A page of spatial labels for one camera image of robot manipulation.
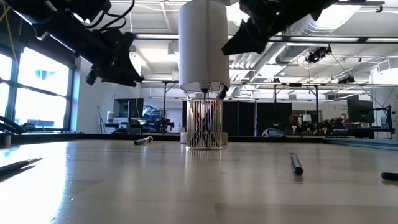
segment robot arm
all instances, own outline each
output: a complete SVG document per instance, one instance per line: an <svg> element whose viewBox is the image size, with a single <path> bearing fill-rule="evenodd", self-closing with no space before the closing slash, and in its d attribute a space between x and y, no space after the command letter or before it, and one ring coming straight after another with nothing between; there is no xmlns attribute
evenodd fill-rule
<svg viewBox="0 0 398 224"><path fill-rule="evenodd" d="M92 21L101 11L107 13L111 8L109 0L3 1L33 26L37 38L43 40L50 35L69 48L74 57L91 63L93 66L86 78L89 85L93 85L97 77L102 82L133 87L143 80L129 56L134 34L122 34L116 27L90 31L79 21Z"/></svg>

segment white wall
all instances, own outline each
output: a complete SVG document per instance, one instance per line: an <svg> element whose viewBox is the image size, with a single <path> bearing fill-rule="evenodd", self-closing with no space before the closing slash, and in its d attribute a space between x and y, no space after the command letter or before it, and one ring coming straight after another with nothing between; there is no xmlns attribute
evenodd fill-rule
<svg viewBox="0 0 398 224"><path fill-rule="evenodd" d="M140 89L140 96L144 99L144 105L149 105L154 108L163 109L163 99L149 99L150 96L163 97L164 89L161 88L142 88ZM183 91L180 89L170 89L166 97L185 97ZM178 126L182 125L182 99L166 99L166 118L174 122L172 132L178 131Z"/></svg>
<svg viewBox="0 0 398 224"><path fill-rule="evenodd" d="M398 85L398 68L388 69L382 72L378 72L377 68L374 68L371 70L369 79L371 83ZM392 125L393 128L396 129L395 140L398 140L398 88L372 88L371 94L375 99L373 100L374 108L391 106ZM380 110L374 112L376 125L381 125L382 117L387 117L385 111ZM390 137L388 133L377 134L378 139L385 139L388 137Z"/></svg>
<svg viewBox="0 0 398 224"><path fill-rule="evenodd" d="M101 83L97 78L95 84L86 83L86 76L90 72L91 64L85 60L76 60L78 72L75 74L73 87L73 103L71 130L84 133L98 133L101 117L106 122L107 111L113 110L113 100L117 98L139 98L139 85L135 88L113 83Z"/></svg>
<svg viewBox="0 0 398 224"><path fill-rule="evenodd" d="M316 110L315 102L293 102L293 110ZM322 119L340 118L347 113L346 102L319 102L319 110L322 111Z"/></svg>

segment marker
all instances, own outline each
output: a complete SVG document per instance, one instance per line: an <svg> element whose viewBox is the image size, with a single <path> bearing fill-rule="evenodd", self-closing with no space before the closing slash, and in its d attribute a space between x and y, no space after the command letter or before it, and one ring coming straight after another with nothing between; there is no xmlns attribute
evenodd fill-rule
<svg viewBox="0 0 398 224"><path fill-rule="evenodd" d="M398 180L398 174L396 174L396 173L384 172L384 173L381 173L380 176L384 180Z"/></svg>
<svg viewBox="0 0 398 224"><path fill-rule="evenodd" d="M0 176L10 174L11 172L15 172L15 171L19 170L20 168L31 165L32 163L35 163L40 160L42 160L42 158L28 159L25 161L20 161L20 162L6 165L4 167L0 167Z"/></svg>
<svg viewBox="0 0 398 224"><path fill-rule="evenodd" d="M134 144L135 144L135 145L145 144L145 143L147 143L147 142L152 142L153 139L154 139L154 138L152 138L152 136L148 136L148 137L146 137L146 138L143 138L143 139L134 141Z"/></svg>
<svg viewBox="0 0 398 224"><path fill-rule="evenodd" d="M299 157L296 154L290 153L290 158L292 160L292 168L295 175L302 175L304 173L303 167L299 161Z"/></svg>

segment wooden table surface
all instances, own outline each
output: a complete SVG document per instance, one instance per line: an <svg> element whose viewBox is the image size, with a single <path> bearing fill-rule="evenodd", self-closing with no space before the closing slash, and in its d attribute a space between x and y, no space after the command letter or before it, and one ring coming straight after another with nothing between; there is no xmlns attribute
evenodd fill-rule
<svg viewBox="0 0 398 224"><path fill-rule="evenodd" d="M296 177L289 152L304 175ZM0 223L398 223L398 151L330 144L82 140L0 150Z"/></svg>

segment computer screen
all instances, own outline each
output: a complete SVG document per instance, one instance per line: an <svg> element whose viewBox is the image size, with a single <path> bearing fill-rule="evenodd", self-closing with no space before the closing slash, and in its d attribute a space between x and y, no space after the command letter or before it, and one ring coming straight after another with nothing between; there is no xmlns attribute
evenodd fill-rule
<svg viewBox="0 0 398 224"><path fill-rule="evenodd" d="M115 118L127 118L129 116L128 105L130 101L130 114L132 118L141 118L144 111L144 99L115 99L113 112Z"/></svg>
<svg viewBox="0 0 398 224"><path fill-rule="evenodd" d="M374 122L373 102L347 99L348 119L351 122Z"/></svg>

